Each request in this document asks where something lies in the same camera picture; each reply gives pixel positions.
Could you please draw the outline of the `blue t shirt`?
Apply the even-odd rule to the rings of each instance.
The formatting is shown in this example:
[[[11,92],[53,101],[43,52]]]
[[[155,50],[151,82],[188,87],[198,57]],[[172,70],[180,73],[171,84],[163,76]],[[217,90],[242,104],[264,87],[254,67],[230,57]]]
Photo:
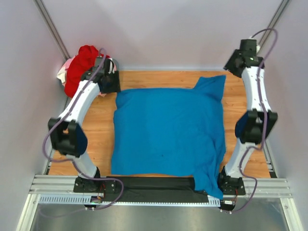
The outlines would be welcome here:
[[[191,89],[129,89],[117,94],[114,175],[192,176],[195,190],[222,198],[226,152],[222,97],[226,77],[201,77]]]

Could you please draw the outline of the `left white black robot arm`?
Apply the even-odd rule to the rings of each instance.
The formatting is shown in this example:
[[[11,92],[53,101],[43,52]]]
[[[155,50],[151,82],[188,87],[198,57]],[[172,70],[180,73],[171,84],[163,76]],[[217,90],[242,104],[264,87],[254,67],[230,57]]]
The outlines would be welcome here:
[[[46,139],[51,140],[52,148],[65,156],[78,171],[79,177],[86,179],[84,187],[90,193],[101,188],[100,173],[91,161],[88,153],[88,138],[82,129],[82,123],[93,100],[121,91],[119,71],[112,58],[99,55],[94,66],[85,71],[78,88],[65,110],[48,121],[49,132]]]

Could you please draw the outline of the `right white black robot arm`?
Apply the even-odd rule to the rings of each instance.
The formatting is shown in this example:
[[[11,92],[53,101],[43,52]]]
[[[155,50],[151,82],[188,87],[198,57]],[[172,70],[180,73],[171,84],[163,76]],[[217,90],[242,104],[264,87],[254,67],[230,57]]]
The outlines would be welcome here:
[[[264,58],[257,55],[257,41],[242,39],[224,66],[234,76],[242,79],[247,110],[235,125],[237,142],[228,163],[218,176],[217,189],[228,194],[234,189],[234,182],[244,177],[245,166],[256,150],[261,150],[278,119],[267,100],[264,85]]]

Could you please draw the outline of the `grey laundry basket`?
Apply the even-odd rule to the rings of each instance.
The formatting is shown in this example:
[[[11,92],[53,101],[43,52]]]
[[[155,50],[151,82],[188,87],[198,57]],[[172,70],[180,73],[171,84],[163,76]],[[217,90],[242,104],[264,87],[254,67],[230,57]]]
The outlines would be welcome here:
[[[119,70],[120,70],[120,68],[119,68],[119,62],[118,62],[115,58],[113,58],[113,62],[114,62],[114,64],[115,64],[114,70],[115,70],[115,71],[119,71]]]

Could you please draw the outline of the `red t shirt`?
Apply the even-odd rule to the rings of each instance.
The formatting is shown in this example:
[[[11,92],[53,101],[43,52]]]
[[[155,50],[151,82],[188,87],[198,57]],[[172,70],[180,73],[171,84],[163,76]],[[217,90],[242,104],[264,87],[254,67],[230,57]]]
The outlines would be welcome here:
[[[78,54],[73,58],[66,73],[64,92],[68,97],[74,97],[81,76],[94,66],[97,56],[98,50],[92,45],[84,45],[79,48]]]

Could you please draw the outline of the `pink t shirt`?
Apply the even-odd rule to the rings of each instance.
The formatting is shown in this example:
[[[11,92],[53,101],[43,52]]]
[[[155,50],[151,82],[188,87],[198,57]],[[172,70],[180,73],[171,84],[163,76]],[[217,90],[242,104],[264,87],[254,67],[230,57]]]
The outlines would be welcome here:
[[[70,66],[71,62],[73,61],[73,59],[74,59],[74,57],[68,59],[68,60],[64,63],[63,67],[64,67],[64,70],[65,70],[65,71],[69,68],[69,66]]]

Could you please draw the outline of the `white t shirt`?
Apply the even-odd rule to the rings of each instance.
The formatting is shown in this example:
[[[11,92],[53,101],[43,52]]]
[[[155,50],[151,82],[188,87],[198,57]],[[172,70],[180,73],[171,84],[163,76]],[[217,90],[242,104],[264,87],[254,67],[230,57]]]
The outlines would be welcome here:
[[[67,70],[65,66],[63,66],[57,73],[57,78],[61,81],[61,83],[64,85],[66,83],[66,73]]]

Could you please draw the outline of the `right aluminium corner post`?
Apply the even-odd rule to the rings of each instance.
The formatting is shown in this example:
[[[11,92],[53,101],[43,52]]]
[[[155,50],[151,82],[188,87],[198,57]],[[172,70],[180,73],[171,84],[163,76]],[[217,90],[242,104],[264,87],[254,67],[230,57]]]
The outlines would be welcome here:
[[[277,23],[279,22],[280,18],[282,17],[284,11],[287,9],[291,0],[282,0],[275,11],[273,17],[271,18],[267,28],[275,28]],[[268,38],[270,37],[271,31],[267,30],[262,33],[261,38],[259,39],[259,45],[262,49],[263,46],[266,44]]]

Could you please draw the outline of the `aluminium corner post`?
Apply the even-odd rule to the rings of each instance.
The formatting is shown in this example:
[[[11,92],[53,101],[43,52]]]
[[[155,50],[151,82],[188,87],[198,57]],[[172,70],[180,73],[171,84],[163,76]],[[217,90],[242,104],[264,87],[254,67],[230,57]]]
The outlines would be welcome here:
[[[287,9],[291,0],[282,0],[275,11],[273,17],[271,18],[267,28],[275,28],[277,23],[279,22],[280,18],[282,17],[284,11]],[[266,44],[268,38],[270,37],[271,31],[267,30],[262,33],[261,38],[259,39],[259,45],[262,49],[263,46]]]
[[[45,22],[47,28],[49,29],[53,39],[56,42],[56,45],[58,46],[60,53],[62,54],[63,58],[65,60],[68,60],[70,58],[69,52],[66,48],[66,46],[63,43],[63,40],[42,0],[33,0],[35,3],[39,13],[41,14],[41,17],[43,21]]]

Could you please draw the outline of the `left aluminium corner post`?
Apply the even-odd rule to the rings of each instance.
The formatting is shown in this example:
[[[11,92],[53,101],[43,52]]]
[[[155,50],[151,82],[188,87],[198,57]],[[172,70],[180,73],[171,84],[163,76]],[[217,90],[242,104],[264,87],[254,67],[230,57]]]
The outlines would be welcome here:
[[[65,60],[68,60],[70,58],[69,52],[66,48],[66,46],[63,43],[63,40],[42,0],[33,0],[35,3],[39,13],[41,14],[41,17],[43,21],[45,22],[47,28],[49,29],[53,39],[56,42],[56,45],[58,46],[60,53],[62,54],[63,58]]]

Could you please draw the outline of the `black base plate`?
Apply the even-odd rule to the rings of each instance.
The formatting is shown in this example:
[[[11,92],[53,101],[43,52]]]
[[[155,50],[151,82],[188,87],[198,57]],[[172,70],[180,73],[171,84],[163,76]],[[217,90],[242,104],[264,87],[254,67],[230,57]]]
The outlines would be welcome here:
[[[90,193],[99,199],[155,202],[200,202],[210,195],[207,190],[196,190],[194,179],[168,177],[106,177],[103,180],[75,179],[73,192]]]

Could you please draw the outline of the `aluminium frame rail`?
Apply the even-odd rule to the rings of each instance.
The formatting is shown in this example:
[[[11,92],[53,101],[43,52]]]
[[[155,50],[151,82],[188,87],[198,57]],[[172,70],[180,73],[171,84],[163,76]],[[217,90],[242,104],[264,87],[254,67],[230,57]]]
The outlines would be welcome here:
[[[75,176],[36,175],[30,187],[30,194],[74,195]],[[255,198],[292,198],[286,179],[259,178]]]

